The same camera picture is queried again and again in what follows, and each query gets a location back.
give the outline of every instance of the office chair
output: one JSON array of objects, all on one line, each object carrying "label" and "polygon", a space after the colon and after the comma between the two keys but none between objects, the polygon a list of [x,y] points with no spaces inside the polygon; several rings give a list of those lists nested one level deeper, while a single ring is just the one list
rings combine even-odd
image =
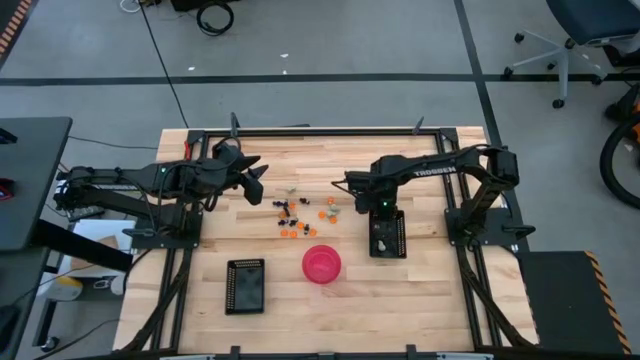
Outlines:
[{"label": "office chair", "polygon": [[560,98],[553,101],[553,107],[560,109],[567,98],[569,57],[573,54],[576,55],[575,59],[587,64],[595,74],[592,83],[600,85],[607,73],[599,65],[592,63],[587,55],[574,51],[574,47],[602,47],[632,39],[640,31],[640,11],[631,1],[547,0],[553,16],[569,34],[569,39],[564,45],[559,45],[528,30],[517,33],[514,40],[518,44],[524,40],[526,34],[551,44],[555,49],[507,66],[504,69],[504,78],[510,78],[516,68],[535,62],[548,61],[548,70],[558,66]]}]

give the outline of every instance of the chair base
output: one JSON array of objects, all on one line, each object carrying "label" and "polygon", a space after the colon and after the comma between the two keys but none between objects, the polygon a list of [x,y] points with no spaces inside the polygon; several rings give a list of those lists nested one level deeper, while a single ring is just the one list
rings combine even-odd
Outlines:
[{"label": "chair base", "polygon": [[523,30],[522,33],[516,34],[514,41],[519,44],[527,36],[538,39],[543,43],[549,44],[553,46],[554,49],[544,54],[511,64],[504,70],[504,76],[506,78],[509,78],[511,75],[513,75],[515,69],[537,62],[547,62],[548,70],[553,70],[555,67],[558,67],[558,76],[560,78],[560,97],[553,101],[554,109],[560,109],[564,107],[565,100],[567,99],[569,87],[569,58],[572,55],[574,56],[574,58],[582,61],[584,64],[589,66],[591,72],[595,75],[595,78],[592,81],[594,85],[600,85],[604,78],[607,76],[607,73],[602,70],[600,65],[591,62],[589,56],[574,50],[576,43],[572,39],[568,39],[564,43],[564,45],[559,45],[541,35],[528,30]]}]

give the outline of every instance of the red bowl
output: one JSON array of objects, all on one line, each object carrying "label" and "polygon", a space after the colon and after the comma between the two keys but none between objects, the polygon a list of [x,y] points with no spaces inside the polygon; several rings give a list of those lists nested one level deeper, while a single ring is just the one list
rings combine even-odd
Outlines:
[{"label": "red bowl", "polygon": [[340,255],[327,245],[316,245],[307,250],[302,258],[302,271],[309,281],[328,284],[340,274]]}]

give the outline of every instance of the concrete floor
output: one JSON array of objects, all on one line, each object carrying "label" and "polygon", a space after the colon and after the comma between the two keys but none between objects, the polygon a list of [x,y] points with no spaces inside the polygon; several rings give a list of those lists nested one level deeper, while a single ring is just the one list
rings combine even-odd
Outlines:
[{"label": "concrete floor", "polygon": [[[42,0],[0,71],[0,78],[163,77],[140,13],[126,14],[119,0]],[[170,76],[429,73],[471,74],[452,0],[242,0],[232,3],[236,22],[218,38],[202,35],[195,20],[164,1],[147,15]],[[500,74],[517,59],[545,49],[516,45],[526,27],[559,42],[566,35],[544,0],[463,0],[482,71]],[[586,51],[608,65],[601,50]],[[580,66],[572,73],[583,73]],[[545,73],[541,66],[524,73]],[[640,272],[637,210],[617,202],[598,173],[599,151],[613,126],[604,108],[622,96],[622,82],[596,88],[571,83],[564,109],[551,108],[557,84],[487,84],[500,135],[518,154],[517,188],[535,251],[592,250],[607,278],[627,336],[640,352],[635,311]],[[357,81],[314,83],[182,84],[176,92],[193,127],[228,126],[231,111],[243,126],[424,125],[485,126],[473,82]],[[72,134],[126,145],[155,146],[163,128],[182,127],[168,85],[0,87],[0,116],[70,116]],[[123,150],[70,140],[67,166],[141,167],[153,151]],[[636,183],[637,172],[623,174]],[[45,209],[43,218],[59,224]],[[119,303],[69,303],[59,308],[53,334],[63,343],[118,317]],[[39,306],[32,320],[37,319]],[[30,359],[34,321],[19,358]],[[52,359],[104,354],[115,325]]]}]

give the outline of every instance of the wooden table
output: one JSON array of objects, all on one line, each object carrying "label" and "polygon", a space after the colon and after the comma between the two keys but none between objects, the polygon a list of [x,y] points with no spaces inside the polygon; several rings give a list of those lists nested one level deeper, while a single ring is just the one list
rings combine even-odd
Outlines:
[{"label": "wooden table", "polygon": [[[481,127],[457,130],[461,147],[485,142]],[[187,130],[165,130],[157,160],[182,159],[186,136]],[[228,191],[212,213],[205,213],[180,353],[228,353],[232,345],[243,353],[404,352],[406,344],[418,351],[473,349],[456,255],[447,240],[442,178],[400,188],[398,206],[407,226],[404,260],[369,257],[368,216],[357,214],[353,198],[329,184],[343,179],[347,169],[368,170],[383,155],[434,154],[433,137],[245,137],[242,151],[261,155],[257,165],[270,166],[261,179],[264,200],[254,207],[241,190]],[[296,210],[301,221],[317,229],[316,237],[280,237],[279,210],[271,202],[287,198],[290,185],[297,186],[295,198],[311,201]],[[469,186],[473,194],[478,183],[472,179]],[[337,224],[317,216],[327,209],[329,196],[342,209]],[[307,281],[301,269],[303,254],[317,244],[332,246],[342,258],[340,276],[326,286]],[[132,272],[114,348],[128,343],[155,307],[165,253],[152,251]],[[527,339],[537,342],[516,258],[499,247],[486,247],[484,255],[496,303]],[[266,261],[265,313],[225,316],[227,261],[251,258]],[[488,344],[481,305],[478,313]],[[165,329],[173,319],[171,309],[167,314]],[[164,346],[168,333],[163,333]]]}]

